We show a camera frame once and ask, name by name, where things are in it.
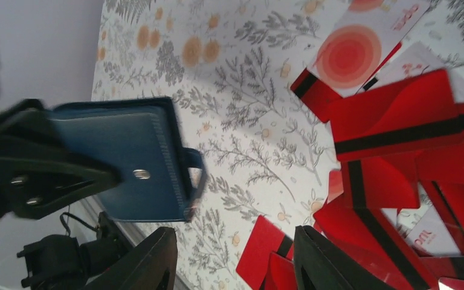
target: white wall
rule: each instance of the white wall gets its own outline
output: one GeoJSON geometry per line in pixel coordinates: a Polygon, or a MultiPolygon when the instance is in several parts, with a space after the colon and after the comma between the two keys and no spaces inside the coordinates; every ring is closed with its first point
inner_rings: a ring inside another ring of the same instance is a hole
{"type": "MultiPolygon", "coordinates": [[[[103,2],[0,0],[0,111],[23,98],[41,98],[47,106],[91,99],[103,2]]],[[[71,207],[76,214],[78,207],[71,207]]],[[[13,256],[27,243],[64,233],[58,217],[28,221],[9,214],[0,221],[0,261],[13,260],[0,265],[14,272],[1,273],[0,285],[21,289],[16,278],[24,269],[14,265],[23,261],[13,256]]],[[[81,229],[73,232],[88,237],[81,229]]]]}

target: floral tablecloth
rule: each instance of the floral tablecloth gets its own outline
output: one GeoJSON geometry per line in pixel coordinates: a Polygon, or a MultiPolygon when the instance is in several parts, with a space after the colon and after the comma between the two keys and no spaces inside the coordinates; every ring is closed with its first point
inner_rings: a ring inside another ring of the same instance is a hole
{"type": "MultiPolygon", "coordinates": [[[[325,125],[289,85],[347,6],[106,0],[92,99],[173,97],[185,145],[206,157],[210,178],[194,221],[169,225],[190,288],[248,289],[235,267],[258,215],[290,236],[313,224],[339,166],[325,125]]],[[[464,0],[432,0],[404,44],[415,41],[464,75],[464,0]]],[[[139,227],[148,234],[160,225],[139,227]]]]}

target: table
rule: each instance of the table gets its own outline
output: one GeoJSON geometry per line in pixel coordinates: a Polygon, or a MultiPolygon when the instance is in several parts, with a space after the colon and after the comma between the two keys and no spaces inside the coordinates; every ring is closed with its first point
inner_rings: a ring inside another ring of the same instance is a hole
{"type": "MultiPolygon", "coordinates": [[[[106,0],[93,100],[173,97],[185,146],[210,178],[193,222],[175,228],[192,289],[248,289],[235,273],[256,217],[292,236],[313,224],[339,167],[332,138],[288,89],[346,0],[106,0]]],[[[464,76],[464,0],[431,0],[404,39],[464,76]]]]}

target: blue wallet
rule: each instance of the blue wallet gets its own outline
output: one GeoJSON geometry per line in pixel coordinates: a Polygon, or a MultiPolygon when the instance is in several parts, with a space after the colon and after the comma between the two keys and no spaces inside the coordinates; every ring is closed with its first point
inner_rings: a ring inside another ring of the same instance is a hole
{"type": "Polygon", "coordinates": [[[120,171],[122,183],[97,195],[112,219],[191,219],[207,173],[201,154],[182,146],[170,98],[68,103],[48,118],[69,150],[120,171]],[[196,188],[189,168],[201,169],[196,188]]]}

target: concentric circle design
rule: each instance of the concentric circle design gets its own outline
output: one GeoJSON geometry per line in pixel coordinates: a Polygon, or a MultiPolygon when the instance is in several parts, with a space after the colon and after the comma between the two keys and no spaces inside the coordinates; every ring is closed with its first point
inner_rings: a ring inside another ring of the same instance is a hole
{"type": "Polygon", "coordinates": [[[353,0],[349,5],[349,10],[357,12],[365,12],[376,9],[383,4],[384,0],[353,0]]]}
{"type": "Polygon", "coordinates": [[[363,25],[348,25],[324,41],[314,67],[324,83],[348,89],[362,85],[380,61],[381,43],[376,33],[363,25]]]}

